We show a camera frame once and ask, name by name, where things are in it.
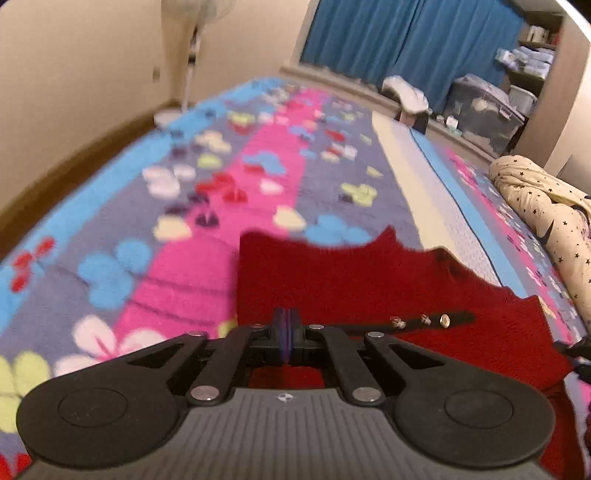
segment red knitted fabric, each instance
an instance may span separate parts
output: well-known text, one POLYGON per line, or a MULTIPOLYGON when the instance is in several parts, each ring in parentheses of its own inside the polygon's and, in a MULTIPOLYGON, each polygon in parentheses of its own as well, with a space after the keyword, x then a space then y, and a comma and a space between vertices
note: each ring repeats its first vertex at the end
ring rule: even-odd
MULTIPOLYGON (((241 238, 239 323, 270 323, 276 307, 299 309, 305 324, 389 323, 391 316, 469 310, 475 321, 449 330, 415 330, 400 337, 533 385, 549 397, 557 426, 542 464, 563 479, 583 478, 574 414, 562 379, 572 370, 556 352, 538 299, 479 278, 443 248, 404 248, 388 228, 370 244, 322 249, 262 233, 241 238)), ((313 388, 310 368, 260 369, 252 386, 313 388)))

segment wooden baseboard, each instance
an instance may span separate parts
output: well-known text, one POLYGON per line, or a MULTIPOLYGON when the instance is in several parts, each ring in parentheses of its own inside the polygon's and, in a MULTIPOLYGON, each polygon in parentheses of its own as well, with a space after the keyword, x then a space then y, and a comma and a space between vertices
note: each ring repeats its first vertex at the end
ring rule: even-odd
POLYGON ((129 144, 154 129, 154 114, 180 106, 174 100, 121 125, 92 142, 26 188, 0 212, 0 260, 67 195, 92 177, 129 144))

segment gray ridged surface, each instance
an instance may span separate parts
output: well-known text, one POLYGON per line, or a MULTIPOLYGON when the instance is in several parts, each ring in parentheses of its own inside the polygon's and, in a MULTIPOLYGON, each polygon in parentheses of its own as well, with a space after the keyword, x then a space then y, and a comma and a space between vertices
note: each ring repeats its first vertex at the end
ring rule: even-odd
POLYGON ((151 455, 117 468, 74 471, 33 464, 23 480, 548 480, 533 463, 462 471, 411 450, 375 408, 354 407, 336 390, 237 389, 217 407, 194 408, 151 455))

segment mattress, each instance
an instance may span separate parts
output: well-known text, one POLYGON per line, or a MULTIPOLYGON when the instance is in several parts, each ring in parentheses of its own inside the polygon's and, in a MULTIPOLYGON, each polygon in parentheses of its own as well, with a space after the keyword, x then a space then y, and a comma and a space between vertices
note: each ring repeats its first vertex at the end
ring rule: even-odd
MULTIPOLYGON (((444 246, 488 282, 538 295, 555 339, 585 335, 485 172, 338 96, 257 79, 130 145, 0 265, 4 468, 26 463, 14 414, 35 385, 189 330, 225 335, 242 232, 346 247, 389 225, 406 247, 444 246)), ((574 375, 566 385, 582 436, 591 397, 574 375)))

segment white cloth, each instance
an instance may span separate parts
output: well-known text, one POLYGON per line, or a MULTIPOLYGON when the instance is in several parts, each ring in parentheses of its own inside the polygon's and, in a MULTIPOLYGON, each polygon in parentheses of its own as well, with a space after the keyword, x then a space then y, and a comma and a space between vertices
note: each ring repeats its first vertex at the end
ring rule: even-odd
POLYGON ((403 110, 416 115, 429 109, 429 102, 425 94, 413 87, 399 75, 386 77, 382 84, 382 90, 392 90, 400 98, 403 110))

